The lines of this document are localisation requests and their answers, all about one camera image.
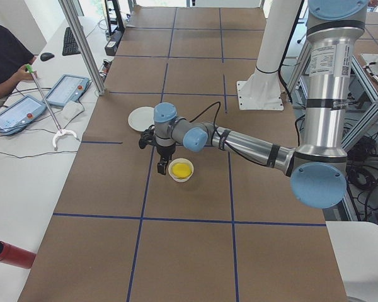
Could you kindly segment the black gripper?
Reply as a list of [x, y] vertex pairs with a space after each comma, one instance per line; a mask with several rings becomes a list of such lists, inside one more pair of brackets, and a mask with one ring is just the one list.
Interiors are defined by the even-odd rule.
[[172, 160], [172, 156], [175, 153], [175, 144], [169, 146], [157, 145], [156, 148], [160, 155], [160, 161], [157, 163], [157, 172], [159, 174], [166, 174], [169, 160]]

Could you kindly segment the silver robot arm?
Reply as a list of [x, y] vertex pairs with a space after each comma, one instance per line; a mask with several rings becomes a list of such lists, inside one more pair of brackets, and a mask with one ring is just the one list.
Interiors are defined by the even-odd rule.
[[[255, 72], [238, 81], [240, 110], [283, 110], [279, 73], [304, 1], [274, 1]], [[295, 197], [314, 208], [338, 204], [347, 191], [347, 152], [341, 147], [355, 42], [363, 35], [369, 1], [308, 1], [309, 64], [304, 136], [287, 148], [215, 125], [177, 115], [173, 104], [154, 108], [151, 145], [160, 155], [157, 171], [166, 175], [176, 143], [192, 152], [210, 145], [290, 177]]]

